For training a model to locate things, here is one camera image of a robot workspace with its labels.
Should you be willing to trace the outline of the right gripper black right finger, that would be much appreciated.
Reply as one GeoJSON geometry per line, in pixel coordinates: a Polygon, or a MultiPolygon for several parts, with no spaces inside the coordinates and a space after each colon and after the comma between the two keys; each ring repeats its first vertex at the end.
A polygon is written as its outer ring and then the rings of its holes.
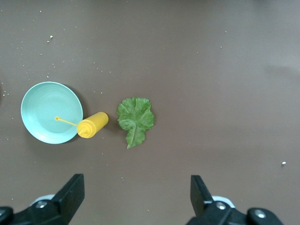
{"type": "Polygon", "coordinates": [[[227,198],[212,196],[199,175],[192,175],[190,200],[195,212],[188,225],[281,225],[283,222],[264,208],[239,212],[227,198]]]}

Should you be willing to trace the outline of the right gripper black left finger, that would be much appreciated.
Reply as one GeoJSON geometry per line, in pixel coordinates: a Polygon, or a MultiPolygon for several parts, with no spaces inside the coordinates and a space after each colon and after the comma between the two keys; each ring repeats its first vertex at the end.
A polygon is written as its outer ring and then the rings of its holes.
{"type": "Polygon", "coordinates": [[[54,195],[36,199],[26,209],[15,213],[1,206],[2,225],[68,225],[84,200],[84,175],[75,174],[54,195]]]}

